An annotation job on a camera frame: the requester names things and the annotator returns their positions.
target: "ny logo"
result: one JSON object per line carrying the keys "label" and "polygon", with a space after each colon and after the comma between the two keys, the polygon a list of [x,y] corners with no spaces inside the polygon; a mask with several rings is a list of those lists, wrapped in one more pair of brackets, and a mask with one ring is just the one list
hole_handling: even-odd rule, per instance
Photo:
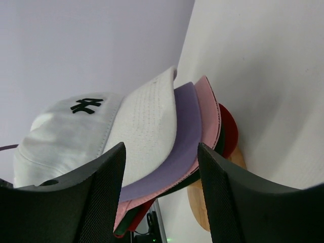
{"label": "ny logo", "polygon": [[102,101],[103,101],[102,99],[89,99],[89,98],[77,100],[77,102],[80,104],[71,107],[71,110],[73,111],[72,113],[76,113],[78,111],[85,111],[88,114],[93,114],[95,113],[95,111],[87,108],[87,106],[88,105],[101,106],[100,102]]}

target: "baseball cap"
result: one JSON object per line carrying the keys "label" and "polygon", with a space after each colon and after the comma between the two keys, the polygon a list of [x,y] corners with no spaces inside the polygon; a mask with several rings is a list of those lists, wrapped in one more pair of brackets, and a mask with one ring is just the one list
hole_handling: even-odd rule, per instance
{"label": "baseball cap", "polygon": [[[206,76],[201,77],[201,79],[195,84],[195,90],[197,93],[198,104],[200,107],[201,115],[201,127],[202,127],[202,137],[201,141],[208,144],[210,147],[215,148],[218,141],[220,130],[221,130],[221,115],[218,102],[215,99],[213,90]],[[117,209],[116,220],[114,230],[116,230],[118,224],[123,219],[125,213],[133,209],[172,188],[173,186],[179,184],[185,178],[190,176],[198,169],[198,160],[196,158],[195,162],[189,169],[189,171],[184,174],[178,181],[160,189],[150,195],[143,196],[134,200],[120,202]]]}
{"label": "baseball cap", "polygon": [[39,115],[14,154],[14,186],[40,185],[124,142],[123,186],[157,169],[170,154],[177,130],[169,68],[129,95],[99,92],[62,100]]}
{"label": "baseball cap", "polygon": [[[214,151],[217,152],[218,154],[221,154],[224,158],[228,158],[229,160],[232,160],[236,164],[237,164],[237,162],[240,162],[239,165],[243,168],[246,168],[244,161],[242,162],[242,160],[240,158],[237,158],[238,156],[241,156],[241,152],[239,151],[239,148],[237,146],[238,128],[237,128],[236,122],[235,122],[233,116],[231,115],[231,113],[222,104],[219,104],[219,108],[220,108],[220,113],[221,113],[222,124],[221,124],[220,135],[219,135],[216,147],[214,148]],[[162,194],[160,194],[159,196],[157,196],[157,198],[171,194],[178,190],[181,190],[184,187],[191,185],[192,183],[196,182],[199,179],[200,179],[200,173],[199,173],[199,170],[196,170],[194,173],[192,173],[186,179],[181,181],[179,184],[173,186],[169,190],[167,190],[167,191],[163,192]],[[191,207],[191,200],[192,200],[192,197],[189,197],[190,207]],[[139,211],[142,210],[143,209],[142,206],[146,205],[146,203],[148,203],[148,202],[145,202],[144,204],[139,205],[139,206],[137,206],[133,209],[130,209],[126,212],[122,221],[120,222],[120,224],[118,225],[118,227],[116,228],[116,230],[114,232],[115,236],[124,235],[127,230],[132,231],[132,229],[134,229],[134,225],[136,225],[138,222],[140,222],[144,217],[142,213],[139,213]],[[197,212],[196,211],[197,208],[195,207],[195,208],[191,208],[191,209],[195,215],[195,213]]]}
{"label": "baseball cap", "polygon": [[232,114],[223,106],[219,104],[221,110],[222,124],[224,125],[225,130],[225,146],[222,153],[224,158],[229,158],[238,143],[238,128]]}
{"label": "baseball cap", "polygon": [[[220,132],[216,147],[214,149],[218,154],[223,153],[223,149],[224,149],[224,145],[225,145],[224,144],[225,143],[225,131],[224,131],[223,122],[224,122],[224,120],[222,119],[221,132]],[[191,185],[192,183],[196,182],[199,179],[200,179],[200,173],[199,173],[199,170],[196,170],[194,173],[192,173],[186,179],[181,181],[179,184],[175,185],[174,187],[170,188],[169,190],[167,190],[164,193],[157,196],[157,198],[160,198],[162,196],[169,195],[173,192],[181,190],[181,189]],[[146,212],[148,211],[149,208],[147,208],[147,207],[148,206],[150,207],[150,205],[152,205],[152,203],[154,201],[155,201],[155,198],[150,201],[147,201],[133,209],[128,210],[126,212],[126,214],[124,215],[122,221],[118,224],[116,230],[114,231],[114,235],[117,238],[121,238],[127,231],[134,231],[137,228],[138,224],[142,221]]]}
{"label": "baseball cap", "polygon": [[174,91],[177,111],[177,135],[167,159],[152,173],[121,189],[119,202],[154,193],[179,180],[197,157],[201,141],[201,116],[193,83]]}

